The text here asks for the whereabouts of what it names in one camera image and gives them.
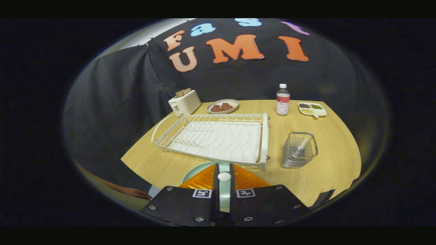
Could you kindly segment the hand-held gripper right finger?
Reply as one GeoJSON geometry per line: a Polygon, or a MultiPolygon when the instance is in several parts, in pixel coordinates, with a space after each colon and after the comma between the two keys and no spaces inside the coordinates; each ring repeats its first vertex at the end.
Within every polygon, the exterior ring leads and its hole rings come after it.
{"type": "Polygon", "coordinates": [[[230,163],[230,174],[230,221],[235,226],[289,225],[310,214],[286,186],[269,184],[235,163],[230,163]]]}

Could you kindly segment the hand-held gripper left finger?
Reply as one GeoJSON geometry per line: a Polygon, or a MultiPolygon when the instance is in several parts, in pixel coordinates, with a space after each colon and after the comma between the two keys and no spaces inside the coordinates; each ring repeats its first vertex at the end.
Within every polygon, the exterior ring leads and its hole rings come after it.
{"type": "Polygon", "coordinates": [[[220,217],[219,163],[204,163],[179,186],[165,186],[141,213],[174,226],[209,227],[220,217]]]}

